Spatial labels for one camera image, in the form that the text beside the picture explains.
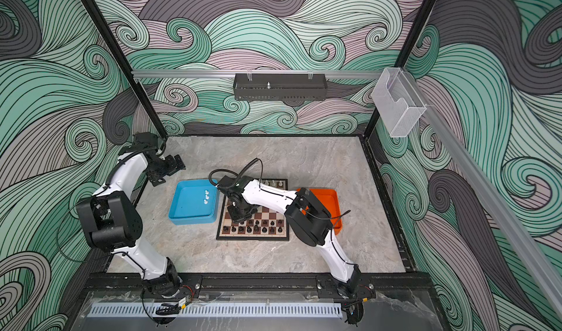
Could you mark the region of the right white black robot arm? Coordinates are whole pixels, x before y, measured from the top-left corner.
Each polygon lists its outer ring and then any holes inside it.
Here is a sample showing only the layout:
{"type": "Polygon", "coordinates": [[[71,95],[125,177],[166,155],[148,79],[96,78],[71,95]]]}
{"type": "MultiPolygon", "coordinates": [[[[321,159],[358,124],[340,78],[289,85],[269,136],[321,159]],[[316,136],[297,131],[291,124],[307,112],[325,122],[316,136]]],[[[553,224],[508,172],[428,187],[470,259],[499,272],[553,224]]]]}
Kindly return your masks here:
{"type": "Polygon", "coordinates": [[[249,220],[258,207],[284,215],[297,238],[318,249],[335,279],[339,295],[356,297],[361,271],[338,243],[332,214],[308,188],[282,190],[264,185],[261,178],[247,176],[247,170],[257,163],[262,160],[254,158],[239,172],[218,168],[209,173],[211,185],[231,202],[228,212],[233,222],[249,220]]]}

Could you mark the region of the black perforated wall shelf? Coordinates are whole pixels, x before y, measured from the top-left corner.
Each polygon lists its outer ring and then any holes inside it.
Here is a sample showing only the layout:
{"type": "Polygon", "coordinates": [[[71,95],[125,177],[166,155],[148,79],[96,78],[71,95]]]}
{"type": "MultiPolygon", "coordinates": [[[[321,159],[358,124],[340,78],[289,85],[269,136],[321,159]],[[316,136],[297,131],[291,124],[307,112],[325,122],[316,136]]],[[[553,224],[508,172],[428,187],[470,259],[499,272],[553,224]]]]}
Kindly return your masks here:
{"type": "Polygon", "coordinates": [[[325,75],[273,75],[258,74],[249,79],[236,74],[234,96],[242,101],[291,101],[324,100],[328,92],[325,75]]]}

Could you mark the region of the clear acrylic wall holder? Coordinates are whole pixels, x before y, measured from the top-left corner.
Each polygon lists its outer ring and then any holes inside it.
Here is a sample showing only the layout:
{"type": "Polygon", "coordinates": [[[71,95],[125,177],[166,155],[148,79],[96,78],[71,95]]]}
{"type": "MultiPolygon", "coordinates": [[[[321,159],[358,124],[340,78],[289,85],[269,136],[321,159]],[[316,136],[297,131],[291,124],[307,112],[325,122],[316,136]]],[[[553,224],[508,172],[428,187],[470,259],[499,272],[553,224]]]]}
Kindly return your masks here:
{"type": "Polygon", "coordinates": [[[383,70],[371,97],[391,138],[407,137],[427,110],[414,76],[399,67],[383,70]]]}

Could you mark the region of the folding chess board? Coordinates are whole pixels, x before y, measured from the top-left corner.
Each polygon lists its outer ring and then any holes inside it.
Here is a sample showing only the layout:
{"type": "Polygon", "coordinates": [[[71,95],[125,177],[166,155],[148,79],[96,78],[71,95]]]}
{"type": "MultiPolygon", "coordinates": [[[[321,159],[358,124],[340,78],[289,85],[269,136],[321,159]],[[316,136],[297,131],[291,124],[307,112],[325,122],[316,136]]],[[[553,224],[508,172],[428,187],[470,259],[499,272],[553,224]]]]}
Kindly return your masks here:
{"type": "Polygon", "coordinates": [[[241,222],[234,222],[228,209],[234,207],[228,196],[224,196],[216,240],[219,241],[286,241],[290,240],[290,229],[285,215],[268,207],[254,207],[252,215],[241,222]]]}

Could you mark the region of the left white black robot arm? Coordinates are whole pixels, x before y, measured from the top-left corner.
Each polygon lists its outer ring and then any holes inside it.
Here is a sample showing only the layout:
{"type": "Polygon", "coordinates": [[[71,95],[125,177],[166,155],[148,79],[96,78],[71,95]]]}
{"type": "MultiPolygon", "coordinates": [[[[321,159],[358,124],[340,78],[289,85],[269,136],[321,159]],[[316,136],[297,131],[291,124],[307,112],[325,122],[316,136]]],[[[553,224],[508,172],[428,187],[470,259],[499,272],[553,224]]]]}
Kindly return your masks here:
{"type": "Polygon", "coordinates": [[[140,274],[143,288],[162,298],[177,296],[181,279],[172,260],[143,235],[143,221],[132,202],[144,174],[153,186],[165,183],[185,165],[180,156],[160,156],[161,140],[153,133],[137,133],[124,146],[100,189],[76,207],[87,244],[127,262],[140,274]]]}

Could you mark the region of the aluminium wall rail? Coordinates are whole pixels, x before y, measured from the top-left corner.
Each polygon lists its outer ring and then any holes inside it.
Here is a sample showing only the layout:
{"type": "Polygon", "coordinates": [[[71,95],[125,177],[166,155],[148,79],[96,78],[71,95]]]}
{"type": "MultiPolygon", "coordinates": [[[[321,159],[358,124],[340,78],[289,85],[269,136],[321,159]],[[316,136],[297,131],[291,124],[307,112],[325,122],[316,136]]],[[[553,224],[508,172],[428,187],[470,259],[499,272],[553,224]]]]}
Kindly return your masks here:
{"type": "Polygon", "coordinates": [[[378,79],[381,71],[361,71],[361,70],[179,70],[179,69],[143,69],[132,70],[135,79],[233,79],[236,74],[246,75],[251,79],[258,74],[273,75],[303,75],[315,76],[325,75],[327,79],[352,79],[352,80],[372,80],[378,79]]]}

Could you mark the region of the blue plastic tray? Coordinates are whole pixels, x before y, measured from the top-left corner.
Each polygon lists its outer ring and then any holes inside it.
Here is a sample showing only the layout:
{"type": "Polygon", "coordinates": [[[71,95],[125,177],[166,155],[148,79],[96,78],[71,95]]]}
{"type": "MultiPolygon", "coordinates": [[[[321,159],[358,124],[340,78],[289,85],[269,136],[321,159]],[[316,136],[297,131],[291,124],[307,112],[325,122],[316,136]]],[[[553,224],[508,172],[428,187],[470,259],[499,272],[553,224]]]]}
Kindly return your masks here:
{"type": "Polygon", "coordinates": [[[219,191],[208,180],[177,184],[168,218],[177,226],[213,223],[217,219],[219,191]]]}

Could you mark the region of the orange plastic tray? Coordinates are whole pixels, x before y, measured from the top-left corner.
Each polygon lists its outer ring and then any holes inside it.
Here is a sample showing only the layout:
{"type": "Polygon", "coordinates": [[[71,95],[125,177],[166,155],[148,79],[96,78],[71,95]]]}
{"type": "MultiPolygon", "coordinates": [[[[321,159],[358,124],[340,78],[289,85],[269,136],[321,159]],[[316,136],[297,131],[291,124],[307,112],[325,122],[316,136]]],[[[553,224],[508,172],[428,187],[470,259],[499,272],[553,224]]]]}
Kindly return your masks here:
{"type": "Polygon", "coordinates": [[[322,203],[323,206],[332,215],[332,225],[335,235],[338,235],[342,230],[343,224],[339,216],[342,215],[340,211],[340,204],[337,197],[337,192],[333,189],[311,188],[310,192],[322,203]]]}

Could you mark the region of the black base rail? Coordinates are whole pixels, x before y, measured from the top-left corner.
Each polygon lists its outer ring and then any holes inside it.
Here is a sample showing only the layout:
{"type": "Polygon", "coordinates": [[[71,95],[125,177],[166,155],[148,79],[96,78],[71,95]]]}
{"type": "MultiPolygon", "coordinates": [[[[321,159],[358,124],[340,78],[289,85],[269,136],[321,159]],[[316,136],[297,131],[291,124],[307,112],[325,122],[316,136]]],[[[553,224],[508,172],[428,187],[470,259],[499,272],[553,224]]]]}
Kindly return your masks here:
{"type": "MultiPolygon", "coordinates": [[[[179,274],[193,291],[336,291],[337,282],[329,273],[186,273],[179,274]]],[[[142,287],[137,273],[95,273],[86,281],[87,289],[137,289],[142,287]]],[[[368,289],[430,289],[433,282],[426,273],[363,273],[361,292],[368,289]]]]}

